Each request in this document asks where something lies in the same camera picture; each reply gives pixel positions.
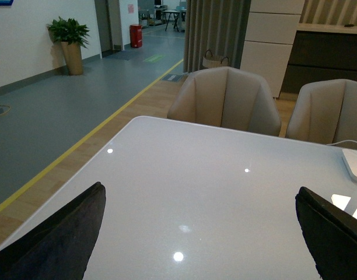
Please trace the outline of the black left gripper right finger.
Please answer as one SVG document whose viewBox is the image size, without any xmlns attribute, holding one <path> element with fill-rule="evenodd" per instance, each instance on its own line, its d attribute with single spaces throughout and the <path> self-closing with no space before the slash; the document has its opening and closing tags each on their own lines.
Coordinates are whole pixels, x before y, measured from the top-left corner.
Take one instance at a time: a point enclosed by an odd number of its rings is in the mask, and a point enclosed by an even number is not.
<svg viewBox="0 0 357 280">
<path fill-rule="evenodd" d="M 298 222 L 322 279 L 357 279 L 357 219 L 307 187 L 295 197 Z"/>
</svg>

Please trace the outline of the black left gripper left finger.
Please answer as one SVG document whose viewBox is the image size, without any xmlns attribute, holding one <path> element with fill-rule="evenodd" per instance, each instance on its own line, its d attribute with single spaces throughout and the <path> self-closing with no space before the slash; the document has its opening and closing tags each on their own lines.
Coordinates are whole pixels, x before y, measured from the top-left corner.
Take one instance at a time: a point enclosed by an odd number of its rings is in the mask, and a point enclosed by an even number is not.
<svg viewBox="0 0 357 280">
<path fill-rule="evenodd" d="M 0 251 L 0 279 L 82 279 L 106 205 L 96 182 Z"/>
</svg>

